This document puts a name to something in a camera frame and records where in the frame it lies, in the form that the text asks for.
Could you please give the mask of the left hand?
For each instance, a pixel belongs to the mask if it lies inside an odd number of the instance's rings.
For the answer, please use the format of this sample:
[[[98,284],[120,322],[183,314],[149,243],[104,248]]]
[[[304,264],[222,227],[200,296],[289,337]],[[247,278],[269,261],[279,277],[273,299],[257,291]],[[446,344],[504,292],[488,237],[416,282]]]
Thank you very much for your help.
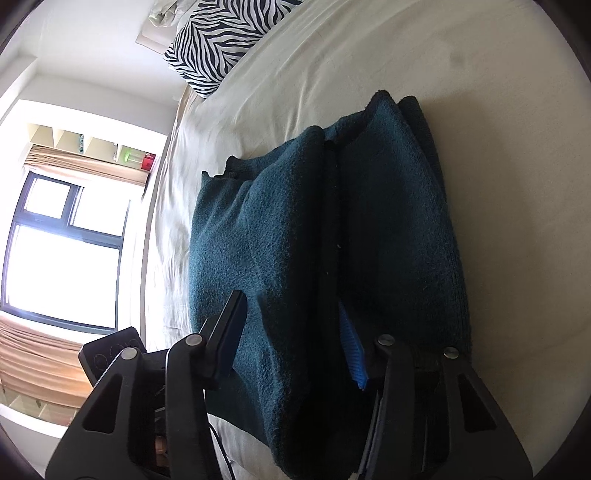
[[[163,438],[163,437],[156,437],[155,438],[155,455],[156,455],[156,465],[158,467],[167,467],[168,466],[167,444],[166,444],[165,438]]]

